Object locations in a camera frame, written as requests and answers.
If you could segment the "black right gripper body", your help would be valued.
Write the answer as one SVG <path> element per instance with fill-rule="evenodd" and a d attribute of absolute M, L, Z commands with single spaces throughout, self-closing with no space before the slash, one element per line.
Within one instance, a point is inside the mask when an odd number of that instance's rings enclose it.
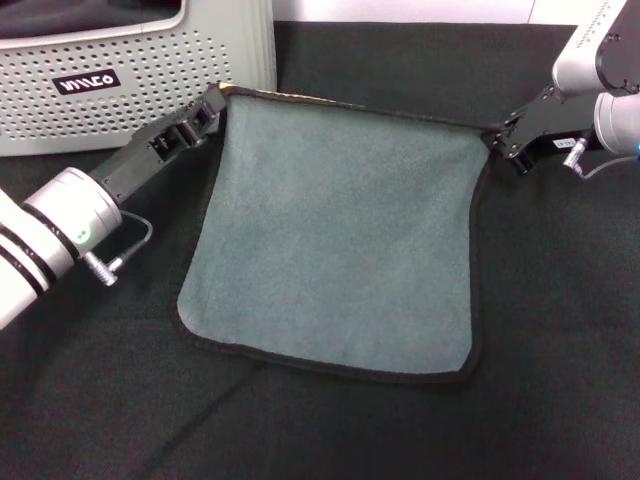
<path fill-rule="evenodd" d="M 547 83 L 506 120 L 506 150 L 524 151 L 539 138 L 577 138 L 592 128 L 596 99 L 596 93 L 566 97 L 553 83 Z"/>

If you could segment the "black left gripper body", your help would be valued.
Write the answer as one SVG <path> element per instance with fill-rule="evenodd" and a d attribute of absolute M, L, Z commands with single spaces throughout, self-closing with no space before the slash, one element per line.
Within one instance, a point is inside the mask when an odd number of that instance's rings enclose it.
<path fill-rule="evenodd" d="M 89 176 L 121 204 L 188 148 L 189 134 L 178 123 L 158 120 L 136 131 Z"/>

